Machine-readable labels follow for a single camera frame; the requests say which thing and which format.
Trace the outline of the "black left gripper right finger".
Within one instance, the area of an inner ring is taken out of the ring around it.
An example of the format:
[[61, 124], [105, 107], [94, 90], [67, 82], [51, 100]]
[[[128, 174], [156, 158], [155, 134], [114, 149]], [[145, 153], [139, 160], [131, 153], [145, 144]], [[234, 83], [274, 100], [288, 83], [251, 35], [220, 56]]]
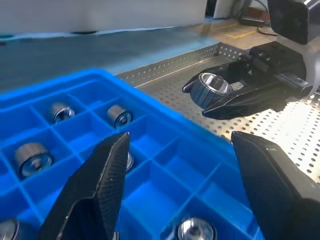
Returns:
[[263, 137], [233, 131], [245, 192], [265, 240], [320, 240], [320, 183]]

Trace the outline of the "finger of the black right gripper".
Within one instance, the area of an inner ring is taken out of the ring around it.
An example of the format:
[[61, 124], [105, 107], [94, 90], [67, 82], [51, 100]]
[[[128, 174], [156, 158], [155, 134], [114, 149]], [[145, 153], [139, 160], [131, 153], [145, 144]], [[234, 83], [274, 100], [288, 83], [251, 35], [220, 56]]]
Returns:
[[215, 120], [247, 117], [281, 104], [287, 99], [287, 86], [279, 80], [265, 79], [249, 82], [202, 110], [202, 115]]
[[241, 62], [224, 63], [206, 68], [191, 77], [182, 87], [183, 93], [191, 93], [191, 89], [201, 73], [212, 73], [224, 78], [233, 88], [231, 94], [251, 94], [253, 86], [245, 81], [245, 73], [248, 71]]

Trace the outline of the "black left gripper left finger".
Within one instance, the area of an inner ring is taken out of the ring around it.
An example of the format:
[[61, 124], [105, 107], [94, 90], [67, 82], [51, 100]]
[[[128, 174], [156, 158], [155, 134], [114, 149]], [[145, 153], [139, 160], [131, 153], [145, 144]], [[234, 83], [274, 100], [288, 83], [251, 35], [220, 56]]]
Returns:
[[105, 138], [70, 176], [38, 240], [113, 240], [130, 148], [128, 132]]

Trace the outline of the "metal roller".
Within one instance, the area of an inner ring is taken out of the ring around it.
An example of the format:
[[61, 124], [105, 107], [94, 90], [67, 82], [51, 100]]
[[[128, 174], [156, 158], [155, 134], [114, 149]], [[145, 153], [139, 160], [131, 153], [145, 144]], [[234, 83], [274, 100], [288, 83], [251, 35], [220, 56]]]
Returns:
[[14, 153], [18, 173], [28, 178], [49, 168], [54, 163], [54, 156], [40, 142], [29, 142], [21, 145]]
[[132, 112], [118, 104], [112, 105], [108, 109], [106, 117], [108, 122], [116, 129], [129, 124], [133, 120]]
[[15, 240], [18, 224], [14, 219], [0, 222], [0, 240]]
[[75, 116], [75, 111], [72, 107], [64, 102], [55, 102], [49, 107], [50, 120], [57, 124], [61, 121], [68, 120]]
[[126, 164], [126, 172], [130, 171], [130, 169], [132, 168], [133, 164], [134, 164], [134, 157], [130, 152], [128, 152], [127, 164]]
[[217, 240], [217, 230], [208, 221], [189, 217], [176, 228], [177, 240]]
[[196, 105], [206, 109], [233, 91], [232, 86], [220, 75], [204, 72], [194, 82], [190, 97]]

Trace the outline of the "perforated steel tray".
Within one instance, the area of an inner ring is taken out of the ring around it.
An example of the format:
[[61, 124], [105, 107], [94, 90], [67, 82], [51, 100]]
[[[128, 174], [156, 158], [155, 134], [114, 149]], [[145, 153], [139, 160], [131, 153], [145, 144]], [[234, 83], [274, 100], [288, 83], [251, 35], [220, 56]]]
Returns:
[[169, 68], [167, 74], [154, 73], [156, 65], [150, 64], [118, 77], [226, 140], [231, 139], [232, 131], [243, 131], [278, 144], [302, 172], [320, 183], [320, 92], [289, 102], [280, 112], [268, 109], [230, 120], [205, 118], [182, 92], [183, 85], [196, 73], [229, 63], [243, 53], [242, 49], [217, 43], [161, 61], [160, 66]]

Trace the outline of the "blue plastic compartment tray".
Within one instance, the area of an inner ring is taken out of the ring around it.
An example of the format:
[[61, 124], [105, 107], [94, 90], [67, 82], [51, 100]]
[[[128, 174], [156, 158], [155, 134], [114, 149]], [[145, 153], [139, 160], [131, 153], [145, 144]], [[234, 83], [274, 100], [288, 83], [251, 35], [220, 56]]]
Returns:
[[[75, 116], [53, 123], [62, 102]], [[133, 119], [120, 128], [107, 111]], [[134, 163], [125, 179], [117, 231], [121, 240], [162, 240], [182, 219], [198, 217], [217, 240], [264, 240], [242, 184], [233, 147], [157, 100], [98, 69], [0, 93], [0, 221], [39, 229], [59, 193], [104, 138], [130, 133]], [[15, 151], [41, 143], [53, 155], [45, 170], [23, 178]]]

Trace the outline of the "brown cardboard sheet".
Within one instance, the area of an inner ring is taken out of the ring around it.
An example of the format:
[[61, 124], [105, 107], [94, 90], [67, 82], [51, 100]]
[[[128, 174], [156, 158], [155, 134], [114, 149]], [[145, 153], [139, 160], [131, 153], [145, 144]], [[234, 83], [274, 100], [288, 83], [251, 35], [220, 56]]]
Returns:
[[276, 40], [275, 36], [259, 33], [256, 27], [242, 25], [235, 19], [207, 23], [203, 32], [218, 42], [243, 50]]

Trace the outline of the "blue plastic table cover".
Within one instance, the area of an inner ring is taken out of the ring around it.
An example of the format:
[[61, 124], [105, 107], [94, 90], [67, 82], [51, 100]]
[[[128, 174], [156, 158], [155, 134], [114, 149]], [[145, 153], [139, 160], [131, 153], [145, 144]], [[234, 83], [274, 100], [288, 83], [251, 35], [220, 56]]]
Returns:
[[91, 68], [114, 75], [215, 45], [210, 26], [0, 41], [0, 93]]

